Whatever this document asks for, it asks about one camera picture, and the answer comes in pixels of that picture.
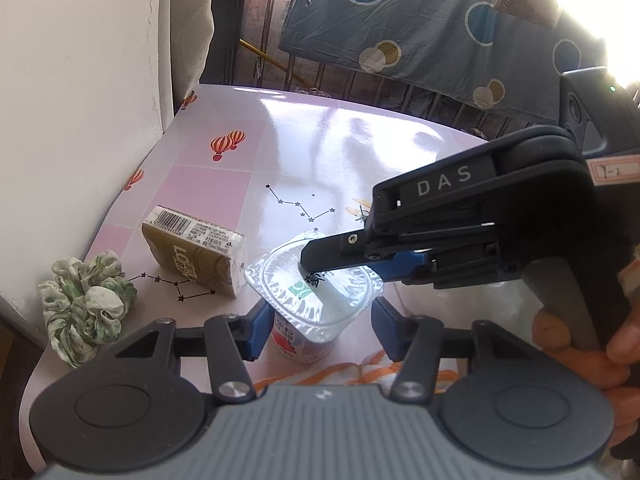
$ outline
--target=yellow stick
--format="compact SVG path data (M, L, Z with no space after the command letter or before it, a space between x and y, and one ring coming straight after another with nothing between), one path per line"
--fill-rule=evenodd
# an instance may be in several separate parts
M253 52L256 56L260 56L265 61L268 61L269 63L271 63L273 66L278 67L283 72L287 71L287 67L285 67L282 63L277 62L275 59L273 59L273 57L268 56L268 54L265 54L260 49L255 48L251 43L247 43L245 40L240 40L240 44L244 46L247 50L250 50L251 52ZM309 81L301 78L299 75L295 73L293 75L293 79L297 79L298 81L300 81L305 88L313 87L313 85Z

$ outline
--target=silver bolt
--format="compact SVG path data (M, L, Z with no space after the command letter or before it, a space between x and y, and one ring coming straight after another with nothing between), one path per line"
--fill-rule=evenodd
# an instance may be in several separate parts
M403 381L394 388L394 391L403 399L417 399L424 395L424 387L415 381Z
M220 384L218 388L220 395L228 397L229 399L241 399L242 397L246 397L250 391L251 388L249 385L241 383L240 381L227 381L226 383Z

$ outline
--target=human hand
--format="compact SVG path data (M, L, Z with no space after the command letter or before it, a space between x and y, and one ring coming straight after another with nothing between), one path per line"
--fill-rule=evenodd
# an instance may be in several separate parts
M571 346L568 326L541 309L533 320L535 344L566 367L602 390L614 411L610 446L636 432L640 418L640 388L623 386L629 378L629 364L640 360L640 309L618 330L606 352L582 351Z

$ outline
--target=yogurt cup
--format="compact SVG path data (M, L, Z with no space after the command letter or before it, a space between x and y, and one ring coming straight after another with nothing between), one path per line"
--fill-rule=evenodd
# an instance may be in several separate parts
M327 355L335 339L382 293L369 267L311 274L300 266L304 246L316 232L302 233L249 264L249 283L276 311L272 337L285 355L310 363Z

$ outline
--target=pink and white table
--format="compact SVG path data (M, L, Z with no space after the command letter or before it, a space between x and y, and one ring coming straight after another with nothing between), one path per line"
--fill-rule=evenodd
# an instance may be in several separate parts
M140 231L154 206L245 234L250 262L303 231L330 235L356 228L374 184L482 143L440 124L304 94L200 86L196 95L125 186L88 255L111 249L127 277L135 277L138 301L123 335L158 317L172 317L180 327L200 326L225 312L244 314L258 300L248 285L233 300L181 283L184 277L161 269ZM227 147L214 160L212 142L232 132L244 132L244 139L233 147L225 140L214 142L218 149ZM398 304L394 290L387 287L385 295ZM364 312L321 364L359 363L379 348ZM306 366L290 361L271 341L256 362L246 365L254 381ZM68 371L48 347L22 398L20 439L36 472L44 462L31 436L29 410L35 397ZM201 391L210 391L203 358L184 359L181 373Z

